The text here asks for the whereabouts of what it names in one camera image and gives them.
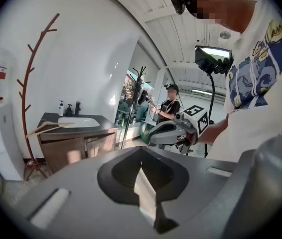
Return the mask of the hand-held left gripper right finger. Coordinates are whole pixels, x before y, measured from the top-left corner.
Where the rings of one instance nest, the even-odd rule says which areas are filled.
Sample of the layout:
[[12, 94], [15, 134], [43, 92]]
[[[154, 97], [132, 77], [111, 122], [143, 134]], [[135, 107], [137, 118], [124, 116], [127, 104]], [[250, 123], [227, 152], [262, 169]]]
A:
[[163, 202], [167, 218], [179, 225], [163, 234], [141, 228], [140, 239], [222, 239], [223, 231], [246, 184], [253, 152], [244, 152], [239, 161], [227, 162], [184, 156], [154, 147], [142, 147], [169, 158], [184, 168], [189, 181], [177, 199]]

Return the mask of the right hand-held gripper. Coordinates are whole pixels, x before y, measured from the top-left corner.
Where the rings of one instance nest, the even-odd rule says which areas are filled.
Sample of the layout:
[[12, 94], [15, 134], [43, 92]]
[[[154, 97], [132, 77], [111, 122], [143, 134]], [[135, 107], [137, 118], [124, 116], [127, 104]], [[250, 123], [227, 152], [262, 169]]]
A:
[[177, 112], [173, 121], [156, 125], [148, 135], [149, 145], [176, 145], [181, 154], [188, 155], [190, 147], [198, 142], [209, 125], [208, 112], [205, 108], [193, 105]]

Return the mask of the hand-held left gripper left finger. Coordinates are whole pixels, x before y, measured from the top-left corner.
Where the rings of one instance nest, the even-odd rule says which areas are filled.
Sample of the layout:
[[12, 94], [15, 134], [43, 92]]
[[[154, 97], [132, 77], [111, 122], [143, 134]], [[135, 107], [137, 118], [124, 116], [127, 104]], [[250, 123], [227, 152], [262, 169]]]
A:
[[31, 188], [15, 209], [28, 218], [55, 189], [70, 191], [45, 234], [62, 239], [155, 239], [156, 230], [137, 206], [113, 202], [97, 182], [99, 168], [130, 148], [69, 164]]

